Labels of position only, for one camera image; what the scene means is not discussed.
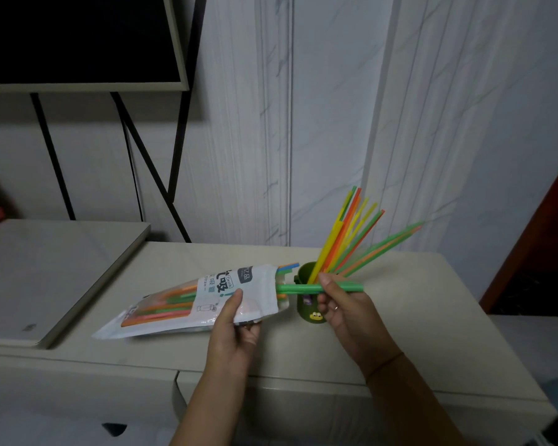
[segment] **black cable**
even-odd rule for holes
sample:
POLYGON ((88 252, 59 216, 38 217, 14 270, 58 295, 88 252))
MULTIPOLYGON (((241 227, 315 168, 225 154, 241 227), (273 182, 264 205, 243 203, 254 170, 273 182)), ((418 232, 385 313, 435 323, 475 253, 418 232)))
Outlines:
POLYGON ((168 210, 170 210, 171 217, 174 218, 175 223, 179 228, 179 232, 182 233, 182 236, 184 237, 184 240, 187 243, 191 243, 192 241, 188 236, 188 232, 186 231, 184 224, 182 224, 182 220, 178 216, 178 211, 175 210, 174 204, 171 202, 170 198, 168 197, 167 191, 165 190, 164 183, 161 181, 161 178, 157 173, 157 169, 155 168, 155 165, 153 164, 153 161, 149 156, 149 152, 147 151, 147 148, 144 146, 143 140, 140 138, 139 132, 134 126, 132 117, 130 117, 130 114, 126 110, 126 106, 124 105, 124 102, 120 97, 120 94, 118 94, 117 92, 110 92, 110 94, 113 98, 114 103, 116 104, 116 107, 118 108, 118 114, 120 118, 122 119, 123 123, 125 123, 126 126, 128 127, 128 131, 130 132, 132 139, 134 139, 136 148, 139 150, 141 156, 143 157, 144 163, 147 164, 147 168, 151 173, 151 177, 153 177, 153 180, 155 180, 155 184, 157 185, 157 188, 159 189, 161 196, 164 198, 165 204, 167 205, 168 210))
POLYGON ((205 7, 206 0, 194 0, 190 38, 188 39, 188 49, 186 51, 186 81, 190 90, 182 92, 182 98, 179 101, 178 126, 175 131, 174 154, 171 158, 170 183, 168 184, 167 190, 172 202, 175 200, 175 189, 178 186, 179 163, 182 159, 184 136, 186 135, 186 126, 188 125, 190 98, 192 97, 192 89, 194 88, 196 59, 199 56, 199 48, 201 46, 205 7))
POLYGON ((136 203, 139 205, 140 221, 144 222, 143 210, 140 207, 139 188, 137 187, 136 177, 134 175, 134 163, 132 161, 132 152, 130 151, 130 141, 128 139, 128 129, 126 128, 126 124, 122 120, 122 116, 120 116, 120 122, 122 123, 122 131, 124 132, 124 140, 126 141, 126 150, 128 150, 128 161, 130 161, 130 170, 132 171, 132 180, 134 181, 134 192, 136 193, 136 203))
POLYGON ((47 152, 52 160, 52 167, 54 169, 54 173, 56 174, 56 179, 58 180, 58 186, 60 186, 60 192, 62 193, 62 198, 64 199, 64 204, 66 205, 68 217, 71 221, 75 221, 77 218, 74 216, 73 204, 70 202, 70 196, 68 195, 68 190, 66 189, 66 182, 64 181, 64 176, 62 174, 62 170, 60 169, 60 163, 58 162, 58 155, 56 154, 56 149, 54 149, 52 136, 50 135, 50 130, 47 127, 46 116, 43 113, 42 103, 39 101, 39 95, 37 92, 33 92, 31 94, 31 101, 33 102, 33 108, 35 108, 35 114, 37 115, 37 120, 39 121, 39 127, 42 129, 43 140, 46 142, 47 152))

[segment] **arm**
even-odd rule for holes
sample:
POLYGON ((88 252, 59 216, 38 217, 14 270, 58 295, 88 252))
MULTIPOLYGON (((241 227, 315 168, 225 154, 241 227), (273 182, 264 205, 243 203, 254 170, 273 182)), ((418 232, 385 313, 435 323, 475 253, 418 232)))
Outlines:
POLYGON ((229 445, 244 400, 260 325, 234 327, 242 300, 237 290, 215 320, 205 371, 170 446, 229 445))
POLYGON ((344 292, 319 274, 319 309, 364 374, 372 399, 396 445, 463 445, 463 437, 413 364, 391 338, 368 294, 344 292))

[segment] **black screen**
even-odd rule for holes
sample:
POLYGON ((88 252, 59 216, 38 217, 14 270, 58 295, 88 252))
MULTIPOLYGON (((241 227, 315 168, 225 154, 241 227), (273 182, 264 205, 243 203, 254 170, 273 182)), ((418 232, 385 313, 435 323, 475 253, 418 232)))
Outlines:
POLYGON ((0 0, 0 84, 179 82, 163 0, 0 0))

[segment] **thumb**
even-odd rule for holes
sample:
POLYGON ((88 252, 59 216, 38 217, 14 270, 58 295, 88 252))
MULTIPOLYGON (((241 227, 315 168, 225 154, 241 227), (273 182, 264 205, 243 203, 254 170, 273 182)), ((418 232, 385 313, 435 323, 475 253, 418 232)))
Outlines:
POLYGON ((337 302, 337 305, 340 307, 347 307, 349 305, 351 302, 349 294, 337 285, 331 275, 321 272, 318 274, 318 281, 320 282, 322 289, 324 289, 324 292, 331 296, 333 300, 337 302))
POLYGON ((223 324, 233 324, 234 317, 236 316, 236 311, 240 307, 242 300, 242 290, 236 290, 234 294, 225 302, 219 316, 215 320, 215 323, 220 322, 223 324))

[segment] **bracelet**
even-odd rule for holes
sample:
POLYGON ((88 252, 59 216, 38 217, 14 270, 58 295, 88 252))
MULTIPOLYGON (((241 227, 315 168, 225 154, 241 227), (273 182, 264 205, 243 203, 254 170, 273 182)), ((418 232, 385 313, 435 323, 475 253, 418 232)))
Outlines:
POLYGON ((401 356, 404 356, 405 354, 401 351, 398 354, 396 354, 394 357, 389 358, 387 361, 385 361, 384 363, 381 363, 380 365, 378 365, 378 367, 376 367, 376 369, 374 369, 370 374, 368 374, 368 377, 366 377, 366 385, 368 384, 368 382, 370 381, 370 378, 376 374, 378 371, 380 371, 383 367, 387 366, 388 364, 390 364, 391 362, 393 362, 394 360, 398 359, 401 356))

